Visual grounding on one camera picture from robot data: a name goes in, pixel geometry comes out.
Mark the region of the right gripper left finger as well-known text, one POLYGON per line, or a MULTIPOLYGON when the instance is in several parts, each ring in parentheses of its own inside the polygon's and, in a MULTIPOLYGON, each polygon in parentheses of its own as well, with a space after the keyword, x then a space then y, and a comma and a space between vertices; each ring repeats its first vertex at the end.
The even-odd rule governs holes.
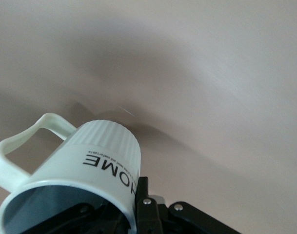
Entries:
POLYGON ((125 215, 112 203, 94 208, 79 203, 27 229, 25 234, 135 234, 125 215))

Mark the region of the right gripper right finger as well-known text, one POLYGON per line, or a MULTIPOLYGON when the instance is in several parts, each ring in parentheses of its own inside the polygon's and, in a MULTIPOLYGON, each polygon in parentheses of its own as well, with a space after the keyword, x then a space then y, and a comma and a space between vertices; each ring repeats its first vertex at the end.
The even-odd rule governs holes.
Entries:
POLYGON ((148 178, 140 177, 136 193, 138 234, 237 234, 207 213, 178 201, 167 207, 148 195, 148 178))

